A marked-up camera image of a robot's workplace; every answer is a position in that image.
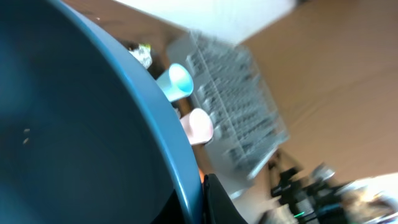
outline light blue cup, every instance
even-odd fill
[[[193,91],[191,75],[187,69],[177,63],[171,64],[156,83],[170,102],[188,97]]]

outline blue plastic basin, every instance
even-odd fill
[[[0,223],[150,223],[173,190],[200,223],[195,157],[145,68],[59,1],[0,19]]]

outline dish rack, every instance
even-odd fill
[[[250,51],[191,32],[172,43],[167,55],[188,69],[195,86],[191,102],[213,122],[205,150],[214,171],[230,196],[241,192],[288,138]],[[223,179],[246,183],[230,187]]]

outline plastic cup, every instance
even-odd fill
[[[213,123],[202,109],[194,109],[181,118],[180,122],[192,146],[206,143],[213,137]]]
[[[177,63],[171,64],[156,83],[170,102],[188,97],[193,91],[191,75],[187,69]]]

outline white wall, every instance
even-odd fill
[[[116,0],[238,44],[287,14],[295,0]]]

